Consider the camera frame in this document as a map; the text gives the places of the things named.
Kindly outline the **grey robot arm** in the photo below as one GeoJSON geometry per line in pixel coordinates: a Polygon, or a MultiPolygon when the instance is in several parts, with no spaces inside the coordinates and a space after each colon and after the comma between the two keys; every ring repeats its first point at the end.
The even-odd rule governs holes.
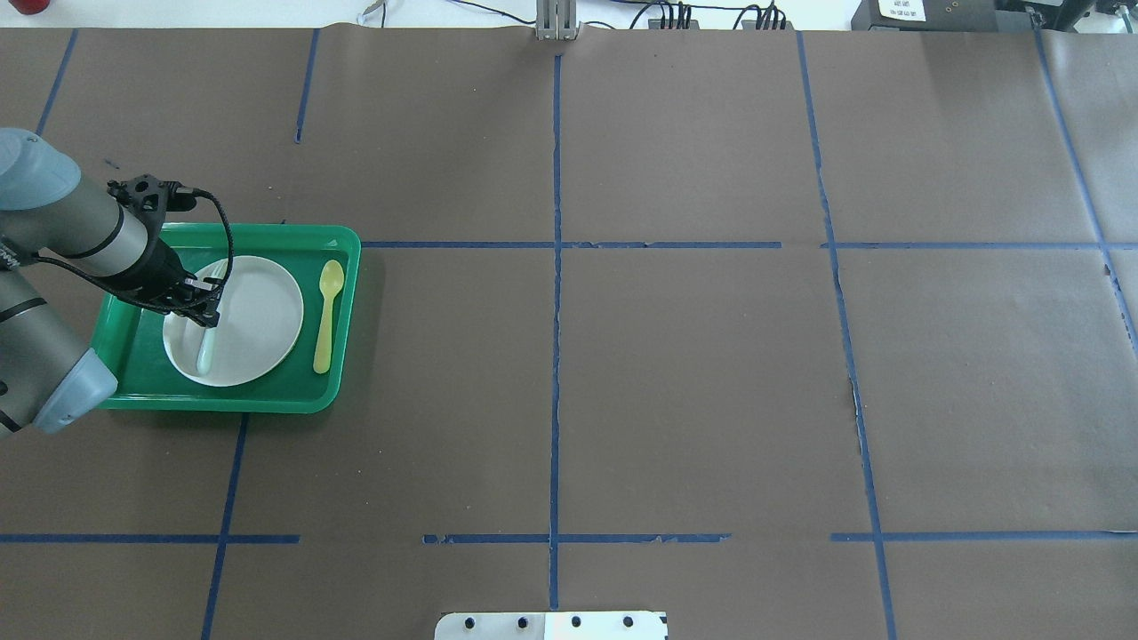
{"type": "Polygon", "coordinates": [[[170,213],[211,203],[225,238],[223,266],[231,268],[230,221],[212,192],[150,174],[101,184],[40,134],[3,128],[1,200],[5,436],[60,432],[118,386],[89,337],[41,292],[46,268],[152,315],[206,329],[222,319],[230,276],[196,274],[162,236],[170,213]]]}

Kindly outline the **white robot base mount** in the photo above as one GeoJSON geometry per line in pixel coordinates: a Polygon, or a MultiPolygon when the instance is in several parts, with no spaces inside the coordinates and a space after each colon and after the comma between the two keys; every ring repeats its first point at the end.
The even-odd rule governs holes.
{"type": "Polygon", "coordinates": [[[452,612],[435,639],[668,639],[665,612],[452,612]]]}

